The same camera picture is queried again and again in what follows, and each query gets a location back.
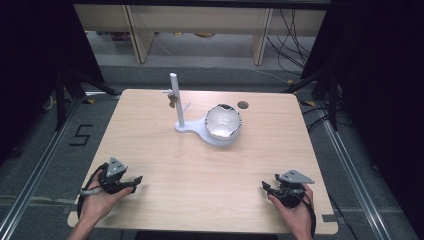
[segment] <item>gray plastic part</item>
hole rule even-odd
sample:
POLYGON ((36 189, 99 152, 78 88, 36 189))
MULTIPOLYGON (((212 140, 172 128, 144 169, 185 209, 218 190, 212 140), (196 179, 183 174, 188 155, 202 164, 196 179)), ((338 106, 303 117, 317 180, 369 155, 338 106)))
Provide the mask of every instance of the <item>gray plastic part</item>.
POLYGON ((121 163, 118 159, 111 157, 109 161, 109 167, 107 168, 107 176, 113 176, 121 172, 125 172, 128 166, 121 163))
POLYGON ((315 183, 314 180, 292 169, 286 173, 280 174, 279 179, 289 183, 315 183))

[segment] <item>hand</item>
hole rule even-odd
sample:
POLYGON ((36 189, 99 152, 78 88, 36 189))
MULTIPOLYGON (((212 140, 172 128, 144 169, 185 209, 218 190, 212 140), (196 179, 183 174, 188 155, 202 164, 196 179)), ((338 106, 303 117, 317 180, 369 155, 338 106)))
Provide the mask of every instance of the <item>hand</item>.
MULTIPOLYGON (((313 192, 308 185, 303 184, 303 186, 305 187, 305 196, 303 197, 303 200, 313 206, 313 192)), ((305 204, 300 203, 295 208, 286 208, 280 200, 278 200, 278 198, 268 195, 268 199, 280 212, 287 228, 292 232, 297 240, 312 239, 311 216, 305 204)))
MULTIPOLYGON (((97 172, 88 189, 100 187, 98 179, 100 173, 102 172, 103 170, 97 172)), ((119 200, 130 194, 132 190, 133 187, 127 187, 115 194, 109 194, 102 189, 100 192, 94 195, 86 196, 84 199, 84 204, 82 205, 80 219, 75 225, 71 235, 69 235, 68 240, 87 239, 88 235, 96 226, 97 222, 106 217, 112 210, 113 206, 115 206, 119 200)))

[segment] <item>finger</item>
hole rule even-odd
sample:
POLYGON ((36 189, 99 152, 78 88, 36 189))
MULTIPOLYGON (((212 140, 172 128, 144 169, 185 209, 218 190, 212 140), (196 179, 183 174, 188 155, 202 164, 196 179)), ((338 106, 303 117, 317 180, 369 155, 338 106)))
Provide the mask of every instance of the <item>finger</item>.
POLYGON ((94 175, 93 180, 91 181, 90 185, 88 186, 89 189, 94 188, 98 185, 100 185, 99 183, 99 175, 103 172, 103 169, 100 169, 99 171, 97 171, 96 175, 94 175))
POLYGON ((122 198, 124 198, 125 196, 127 196, 128 194, 130 194, 133 191, 133 187, 127 187, 122 189, 121 191, 113 194, 113 196, 115 197, 116 200, 121 200, 122 198))
POLYGON ((268 195, 268 199, 274 204, 274 206, 280 211, 282 214, 285 213, 288 209, 283 206, 280 200, 273 195, 268 195))
POLYGON ((305 188, 305 197, 304 200, 307 201, 308 203, 310 203, 311 205, 314 204, 314 193, 312 191, 312 189, 307 185, 307 184, 303 184, 303 187, 305 188))

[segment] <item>aluminum rail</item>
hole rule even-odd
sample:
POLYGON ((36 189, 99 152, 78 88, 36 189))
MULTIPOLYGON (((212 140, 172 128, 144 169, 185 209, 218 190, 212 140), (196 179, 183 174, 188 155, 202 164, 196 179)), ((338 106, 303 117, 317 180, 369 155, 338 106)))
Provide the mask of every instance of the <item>aluminum rail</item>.
MULTIPOLYGON (((317 107, 325 108, 324 104, 317 102, 317 107)), ((327 112, 320 110, 321 117, 325 116, 327 112)), ((325 129, 330 136, 331 142, 339 156, 340 162, 349 178, 349 181, 355 191, 355 194, 359 200, 359 203, 364 210, 365 216, 374 232, 376 239, 388 240, 392 239, 386 225, 384 224, 383 218, 381 217, 377 207, 375 206, 371 196, 369 195, 358 171, 356 170, 355 164, 349 156, 343 141, 337 131, 333 130, 333 127, 328 121, 324 122, 325 129)))
POLYGON ((68 117, 66 118, 62 127, 54 133, 52 139, 44 150, 43 155, 41 156, 34 170, 32 171, 31 176, 27 180, 24 188, 21 190, 20 194, 13 203, 12 208, 6 214, 6 217, 2 219, 0 226, 0 236, 2 240, 8 240, 11 238, 19 221, 22 218, 22 215, 25 212, 25 209, 27 208, 31 200, 32 195, 34 194, 35 190, 41 182, 41 179, 44 173, 46 172, 51 162, 51 159, 63 138, 64 133, 67 130, 72 116, 81 104, 82 99, 74 99, 74 101, 72 101, 67 111, 68 117))

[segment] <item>white vertical rod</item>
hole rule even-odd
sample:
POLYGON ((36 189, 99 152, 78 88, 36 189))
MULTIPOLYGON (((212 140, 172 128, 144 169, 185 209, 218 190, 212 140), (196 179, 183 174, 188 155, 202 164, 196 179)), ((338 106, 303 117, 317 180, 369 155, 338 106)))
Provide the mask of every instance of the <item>white vertical rod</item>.
POLYGON ((184 127, 185 123, 184 123, 183 109, 181 107, 180 89, 178 87, 177 74, 171 73, 169 74, 169 76, 171 77, 172 91, 174 92, 174 96, 177 97, 178 123, 180 124, 180 127, 184 127))

